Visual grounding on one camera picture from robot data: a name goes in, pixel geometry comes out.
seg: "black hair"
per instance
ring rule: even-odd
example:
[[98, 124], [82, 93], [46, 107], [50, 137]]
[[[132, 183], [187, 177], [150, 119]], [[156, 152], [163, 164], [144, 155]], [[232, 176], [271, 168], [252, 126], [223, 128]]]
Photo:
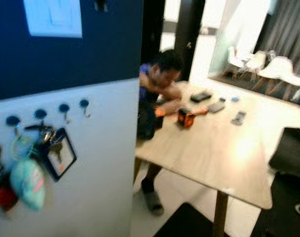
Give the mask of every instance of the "black hair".
[[151, 65], [155, 64], [160, 66], [161, 72], [173, 69], [181, 71], [183, 67], [183, 62], [174, 49], [157, 54], [151, 62]]

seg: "id card holder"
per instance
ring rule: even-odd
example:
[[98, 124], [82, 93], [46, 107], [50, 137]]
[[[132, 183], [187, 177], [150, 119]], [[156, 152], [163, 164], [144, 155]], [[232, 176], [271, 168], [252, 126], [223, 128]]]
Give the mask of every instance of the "id card holder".
[[55, 182], [59, 181], [76, 159], [66, 130], [64, 128], [57, 130], [55, 139], [51, 142], [47, 150], [45, 161]]

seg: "wooden table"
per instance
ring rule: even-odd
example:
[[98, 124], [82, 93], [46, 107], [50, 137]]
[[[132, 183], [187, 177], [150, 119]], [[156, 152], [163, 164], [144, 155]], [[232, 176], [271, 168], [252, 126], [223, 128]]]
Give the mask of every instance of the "wooden table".
[[[189, 101], [190, 95], [203, 88], [186, 82], [178, 85], [183, 103], [192, 110], [219, 100], [213, 92], [210, 100], [194, 104]], [[262, 209], [272, 207], [257, 120], [260, 100], [244, 96], [239, 102], [227, 98], [225, 103], [221, 112], [196, 117], [189, 129], [178, 126], [177, 115], [166, 117], [154, 138], [137, 142], [135, 150], [140, 159], [217, 190], [213, 230], [217, 237], [224, 233], [228, 196]], [[239, 111], [247, 113], [242, 126], [230, 122]]]

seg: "blue shirt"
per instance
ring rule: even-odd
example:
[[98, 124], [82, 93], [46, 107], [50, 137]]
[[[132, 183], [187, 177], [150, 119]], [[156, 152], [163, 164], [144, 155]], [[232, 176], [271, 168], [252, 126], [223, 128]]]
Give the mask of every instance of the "blue shirt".
[[[140, 66], [139, 72], [148, 75], [150, 63], [145, 63]], [[144, 100], [149, 103], [155, 103], [159, 97], [159, 94], [153, 93], [147, 90], [144, 86], [140, 86], [139, 100]]]

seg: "dark blue panel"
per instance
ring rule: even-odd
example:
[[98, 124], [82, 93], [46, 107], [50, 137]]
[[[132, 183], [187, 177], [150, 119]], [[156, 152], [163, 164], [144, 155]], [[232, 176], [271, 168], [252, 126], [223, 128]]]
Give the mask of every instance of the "dark blue panel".
[[22, 0], [0, 0], [0, 99], [136, 77], [141, 0], [81, 0], [82, 39], [32, 37]]

